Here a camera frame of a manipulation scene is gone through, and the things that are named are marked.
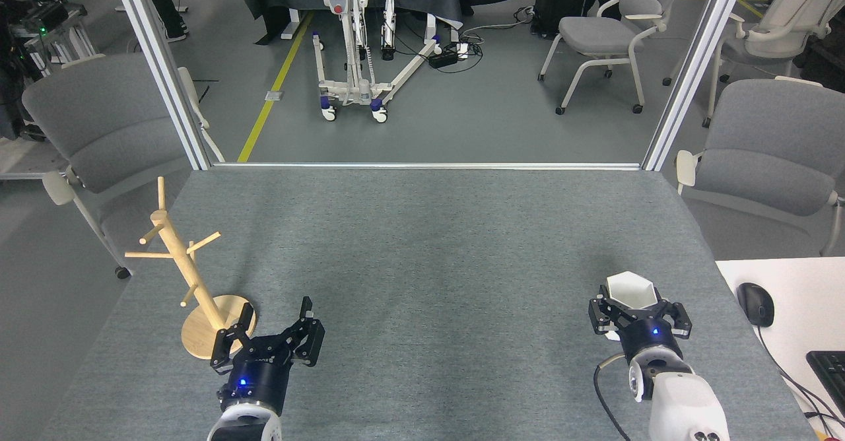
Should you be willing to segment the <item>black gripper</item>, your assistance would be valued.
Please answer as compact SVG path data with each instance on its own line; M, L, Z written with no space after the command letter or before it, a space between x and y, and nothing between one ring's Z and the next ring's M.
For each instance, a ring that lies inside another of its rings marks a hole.
M229 374L219 390L221 411L237 404L251 404L280 416L292 364L301 362L310 368L316 365L325 327L314 317L309 296L302 299L298 321L275 338L274 352L270 335L247 334L254 321L254 308L246 302L234 322L215 336L211 368L217 374Z
M640 351L650 347L668 347L682 358L675 337L688 339L693 327L683 303L670 302L659 296L652 309L651 318L630 322L630 306L610 295L609 285L600 285L599 294L591 298L588 315L596 335L617 331L629 364Z

